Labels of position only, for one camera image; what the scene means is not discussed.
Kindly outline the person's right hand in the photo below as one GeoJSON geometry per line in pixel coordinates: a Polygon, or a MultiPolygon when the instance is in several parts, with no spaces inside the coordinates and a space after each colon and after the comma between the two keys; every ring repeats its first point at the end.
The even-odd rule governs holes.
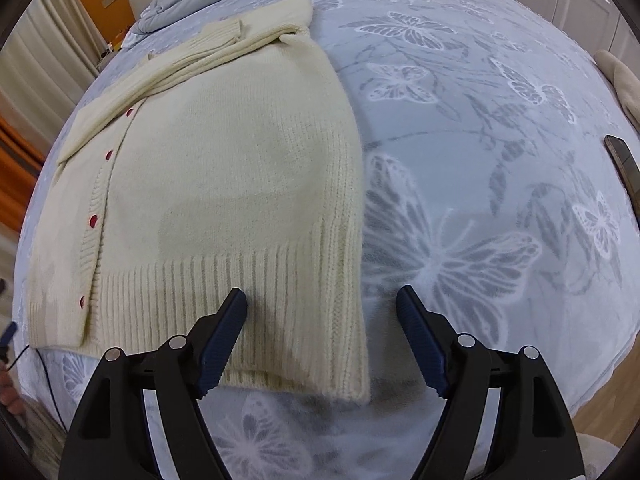
{"type": "Polygon", "coordinates": [[[0,362],[0,403],[15,416],[25,414],[25,404],[14,386],[13,379],[6,367],[6,364],[0,362]]]}

